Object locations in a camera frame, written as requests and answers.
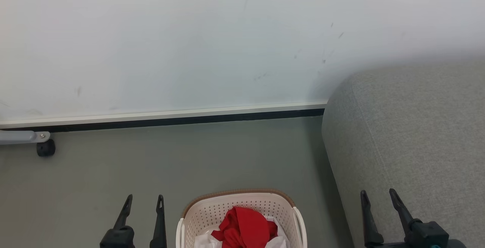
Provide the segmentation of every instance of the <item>sofa seam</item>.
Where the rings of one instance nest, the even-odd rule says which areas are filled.
[[[359,102],[357,100],[357,97],[355,96],[354,83],[352,81],[352,78],[350,78],[349,81],[350,81],[350,91],[352,92],[352,96],[353,96],[353,99],[355,101],[355,104],[357,105],[357,110],[358,110],[358,112],[360,114],[360,117],[362,117],[362,120],[364,121],[365,131],[368,134],[368,136],[371,138],[372,148],[377,153],[378,162],[380,163],[381,168],[384,170],[384,176],[386,177],[386,183],[388,184],[388,186],[391,186],[389,172],[388,172],[388,169],[387,169],[386,165],[384,164],[384,160],[382,158],[381,151],[377,147],[376,141],[375,141],[374,137],[371,134],[371,131],[370,131],[370,128],[369,128],[369,124],[367,124],[367,120],[365,119],[364,113],[362,113],[362,109],[360,108],[360,104],[359,104]]]

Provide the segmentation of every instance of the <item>baseboard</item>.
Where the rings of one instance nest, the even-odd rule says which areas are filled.
[[[11,120],[0,122],[0,129],[31,129],[34,131],[70,132],[88,129],[115,129],[204,122],[303,117],[323,114],[325,105],[326,101],[318,101],[310,103],[285,103],[277,105],[254,105],[168,112]]]

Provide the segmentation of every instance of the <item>white baseboard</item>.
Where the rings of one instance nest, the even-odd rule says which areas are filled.
[[[7,121],[0,122],[0,129],[103,123],[103,122],[126,122],[126,121],[135,121],[135,120],[160,120],[160,119],[174,119],[174,118],[181,118],[181,117],[205,117],[208,115],[235,115],[235,114],[249,114],[249,113],[262,113],[262,112],[311,110],[311,109],[322,109],[325,107],[326,103],[327,101],[317,101],[317,102],[309,102],[309,103],[284,103],[284,104],[273,104],[273,105],[253,105],[253,106],[241,106],[241,107],[180,110],[180,111],[167,111],[167,112],[132,113],[132,114],[117,114],[117,115],[90,115],[87,117],[58,117],[58,118],[51,118],[51,119],[10,120],[10,121],[7,120]]]

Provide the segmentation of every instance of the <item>black baseboard strip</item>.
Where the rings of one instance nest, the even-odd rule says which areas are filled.
[[[5,129],[6,131],[35,131],[35,132],[78,132],[78,131],[92,131],[94,129],[123,129],[123,128],[138,128],[151,126],[168,126],[168,125],[182,125],[182,124],[197,124],[210,122],[234,122],[245,120],[269,120],[269,119],[284,119],[290,117],[316,117],[324,114],[324,109],[298,110],[298,111],[279,111],[279,112],[264,112],[264,113],[249,113],[249,114],[235,114],[235,115],[209,115],[206,117],[181,117],[176,119],[161,119],[161,120],[136,120],[125,122],[103,122],[103,123],[86,123],[74,125],[59,125],[59,126],[45,126],[45,127],[31,127],[31,128],[14,128]]]

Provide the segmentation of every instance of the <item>red clothing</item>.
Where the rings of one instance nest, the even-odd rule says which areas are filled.
[[[278,227],[261,213],[243,207],[233,207],[212,236],[222,241],[222,248],[264,248],[277,236]]]

